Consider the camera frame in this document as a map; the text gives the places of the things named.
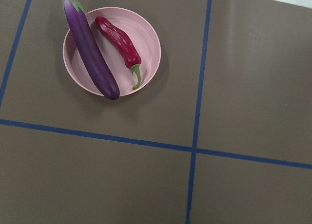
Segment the red chili pepper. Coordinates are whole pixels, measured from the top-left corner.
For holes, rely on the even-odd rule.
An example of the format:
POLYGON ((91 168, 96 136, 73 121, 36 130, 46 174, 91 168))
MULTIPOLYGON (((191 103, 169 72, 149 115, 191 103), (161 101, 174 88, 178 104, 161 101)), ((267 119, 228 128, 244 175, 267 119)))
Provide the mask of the red chili pepper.
POLYGON ((130 37, 120 28, 114 26, 105 17, 96 17, 95 23, 101 33, 115 46, 124 59, 125 66, 132 69, 137 77, 137 84, 132 87, 136 90, 141 85, 140 65, 141 57, 130 37))

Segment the pink plate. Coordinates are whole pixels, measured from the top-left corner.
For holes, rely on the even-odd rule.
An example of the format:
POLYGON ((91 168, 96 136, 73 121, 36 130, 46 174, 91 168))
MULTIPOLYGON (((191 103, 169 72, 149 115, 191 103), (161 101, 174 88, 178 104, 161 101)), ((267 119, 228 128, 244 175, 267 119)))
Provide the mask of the pink plate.
MULTIPOLYGON (((137 84, 137 76, 132 69, 125 66, 124 59, 117 48, 97 28, 95 18, 98 16, 107 18, 114 26, 124 31, 140 55, 141 84, 139 89, 146 86, 158 70, 161 60, 161 46, 158 36, 145 18, 128 9, 103 7, 86 13, 86 19, 95 41, 118 84, 120 96, 133 94, 135 93, 133 86, 137 84)), ((63 42, 63 61, 69 75, 78 85, 90 93, 102 95, 82 62, 71 31, 67 32, 63 42)))

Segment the purple eggplant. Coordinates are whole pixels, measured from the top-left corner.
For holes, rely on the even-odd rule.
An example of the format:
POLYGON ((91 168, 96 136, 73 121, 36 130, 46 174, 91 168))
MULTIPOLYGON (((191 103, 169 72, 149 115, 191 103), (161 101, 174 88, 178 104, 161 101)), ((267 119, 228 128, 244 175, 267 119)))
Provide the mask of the purple eggplant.
POLYGON ((93 84, 106 98, 118 99, 119 87, 96 43, 81 3, 79 0, 62 0, 62 7, 82 62, 93 84))

